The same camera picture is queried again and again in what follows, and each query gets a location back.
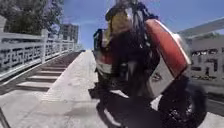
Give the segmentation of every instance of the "staircase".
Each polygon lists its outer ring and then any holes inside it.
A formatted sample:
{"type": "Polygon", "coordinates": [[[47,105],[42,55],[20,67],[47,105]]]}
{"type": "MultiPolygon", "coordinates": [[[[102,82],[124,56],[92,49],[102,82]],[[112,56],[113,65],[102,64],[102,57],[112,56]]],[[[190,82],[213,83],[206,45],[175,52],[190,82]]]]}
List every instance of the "staircase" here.
{"type": "Polygon", "coordinates": [[[15,90],[42,91],[46,92],[69,64],[80,54],[71,53],[56,60],[51,65],[42,67],[41,70],[29,76],[25,81],[16,85],[15,90]]]}

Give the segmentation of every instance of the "red stripe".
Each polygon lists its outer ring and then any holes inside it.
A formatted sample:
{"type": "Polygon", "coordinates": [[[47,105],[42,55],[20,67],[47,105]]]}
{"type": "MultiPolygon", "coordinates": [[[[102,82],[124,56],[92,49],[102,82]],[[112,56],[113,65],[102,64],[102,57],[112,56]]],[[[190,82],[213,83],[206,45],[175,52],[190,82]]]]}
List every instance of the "red stripe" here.
{"type": "Polygon", "coordinates": [[[187,62],[177,42],[156,20],[146,21],[147,32],[158,47],[165,63],[176,78],[187,67],[187,62]]]}

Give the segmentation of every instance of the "white balustrade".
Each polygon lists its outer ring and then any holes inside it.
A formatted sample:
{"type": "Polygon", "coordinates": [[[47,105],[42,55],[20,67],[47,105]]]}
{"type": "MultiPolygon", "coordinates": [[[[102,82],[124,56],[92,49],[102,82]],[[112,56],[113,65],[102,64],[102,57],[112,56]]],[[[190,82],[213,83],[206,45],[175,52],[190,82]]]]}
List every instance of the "white balustrade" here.
{"type": "Polygon", "coordinates": [[[224,29],[224,18],[178,32],[192,50],[193,64],[187,72],[192,81],[224,87],[224,35],[197,38],[221,29],[224,29]]]}
{"type": "Polygon", "coordinates": [[[58,55],[74,51],[74,40],[48,38],[42,35],[5,33],[5,19],[0,16],[0,81],[58,55]]]}

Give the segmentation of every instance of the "sky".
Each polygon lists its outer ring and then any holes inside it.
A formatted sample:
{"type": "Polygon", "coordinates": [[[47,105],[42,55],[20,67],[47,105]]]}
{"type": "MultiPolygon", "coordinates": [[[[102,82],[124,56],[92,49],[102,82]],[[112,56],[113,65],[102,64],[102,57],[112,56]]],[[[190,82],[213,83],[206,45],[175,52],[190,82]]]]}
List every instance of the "sky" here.
{"type": "MultiPolygon", "coordinates": [[[[65,0],[64,23],[79,25],[79,43],[93,48],[93,34],[107,28],[105,13],[115,0],[65,0]]],[[[224,17],[224,0],[142,0],[171,31],[178,32],[224,17]]]]}

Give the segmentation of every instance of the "rider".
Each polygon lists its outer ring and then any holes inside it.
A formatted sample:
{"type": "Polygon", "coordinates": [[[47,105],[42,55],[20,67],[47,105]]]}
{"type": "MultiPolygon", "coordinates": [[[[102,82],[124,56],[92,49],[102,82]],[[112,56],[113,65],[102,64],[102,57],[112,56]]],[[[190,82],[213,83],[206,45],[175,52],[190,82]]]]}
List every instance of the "rider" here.
{"type": "Polygon", "coordinates": [[[125,2],[127,0],[116,0],[116,5],[106,15],[108,21],[108,29],[106,30],[107,45],[110,47],[114,59],[112,71],[115,77],[118,76],[121,62],[127,61],[136,47],[132,32],[132,17],[124,9],[125,2]]]}

